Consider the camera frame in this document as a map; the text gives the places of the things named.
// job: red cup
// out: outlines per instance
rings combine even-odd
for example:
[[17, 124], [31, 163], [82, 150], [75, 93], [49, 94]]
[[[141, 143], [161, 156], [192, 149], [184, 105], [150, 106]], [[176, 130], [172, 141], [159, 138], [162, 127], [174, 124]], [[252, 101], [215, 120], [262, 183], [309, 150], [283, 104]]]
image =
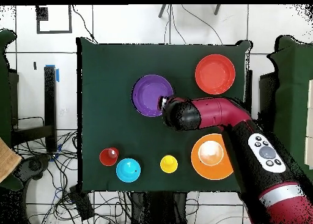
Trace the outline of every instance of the red cup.
[[119, 151], [114, 147], [110, 147], [102, 150], [99, 158], [104, 166], [113, 166], [116, 163], [118, 156]]

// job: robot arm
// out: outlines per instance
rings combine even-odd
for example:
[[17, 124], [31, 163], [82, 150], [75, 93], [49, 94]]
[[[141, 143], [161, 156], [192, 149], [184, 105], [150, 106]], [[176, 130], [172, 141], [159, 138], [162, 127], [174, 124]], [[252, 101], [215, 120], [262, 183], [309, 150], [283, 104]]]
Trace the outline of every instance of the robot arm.
[[163, 121], [174, 130], [221, 126], [240, 198], [256, 224], [313, 224], [313, 186], [284, 147], [267, 138], [249, 113], [227, 98], [162, 97]]

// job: red bowl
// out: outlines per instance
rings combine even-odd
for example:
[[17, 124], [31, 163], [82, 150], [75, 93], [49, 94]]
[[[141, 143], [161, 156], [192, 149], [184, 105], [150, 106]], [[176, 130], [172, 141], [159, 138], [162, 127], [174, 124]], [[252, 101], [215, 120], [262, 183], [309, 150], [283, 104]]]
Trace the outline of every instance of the red bowl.
[[198, 63], [195, 77], [197, 85], [204, 92], [222, 94], [235, 80], [235, 67], [227, 57], [211, 54]]

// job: green cloth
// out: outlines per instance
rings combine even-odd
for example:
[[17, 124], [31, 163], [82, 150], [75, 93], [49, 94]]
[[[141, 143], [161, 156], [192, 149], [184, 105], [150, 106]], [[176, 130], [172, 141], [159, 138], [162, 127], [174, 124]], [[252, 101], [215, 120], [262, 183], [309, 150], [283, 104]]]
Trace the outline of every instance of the green cloth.
[[[0, 137], [8, 147], [11, 147], [11, 95], [9, 84], [9, 62], [5, 55], [7, 45], [13, 42], [17, 36], [13, 31], [0, 30]], [[17, 191], [23, 188], [22, 182], [12, 174], [9, 174], [1, 183], [0, 187]]]
[[278, 70], [273, 133], [313, 181], [313, 171], [304, 164], [309, 80], [313, 79], [313, 45], [290, 36], [277, 39], [277, 52], [270, 55]]
[[[139, 114], [132, 102], [135, 82], [144, 75], [165, 77], [179, 97], [201, 98], [194, 79], [198, 62], [210, 54], [222, 54], [235, 66], [232, 87], [222, 96], [243, 100], [245, 53], [251, 47], [245, 40], [236, 46], [213, 45], [95, 45], [84, 38], [83, 77], [83, 190], [142, 191], [239, 191], [234, 174], [209, 181], [198, 175], [191, 164], [195, 142], [217, 128], [175, 132], [161, 116]], [[103, 166], [100, 152], [106, 147], [119, 150], [118, 161], [136, 159], [141, 165], [137, 181], [124, 183], [116, 175], [116, 165]], [[163, 156], [178, 160], [172, 174], [160, 168]]]

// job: tripod leg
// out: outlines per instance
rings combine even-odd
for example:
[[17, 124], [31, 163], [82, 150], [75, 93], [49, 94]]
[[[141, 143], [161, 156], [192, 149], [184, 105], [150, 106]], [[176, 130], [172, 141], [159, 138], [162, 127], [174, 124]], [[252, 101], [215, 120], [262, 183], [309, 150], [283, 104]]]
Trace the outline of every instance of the tripod leg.
[[164, 12], [165, 7], [166, 7], [166, 4], [162, 4], [162, 8], [161, 8], [160, 13], [159, 13], [159, 18], [162, 17], [162, 14]]
[[216, 6], [216, 9], [215, 9], [215, 12], [214, 12], [214, 15], [217, 15], [218, 14], [218, 10], [219, 10], [219, 8], [221, 7], [221, 5], [220, 4], [218, 4], [217, 6]]

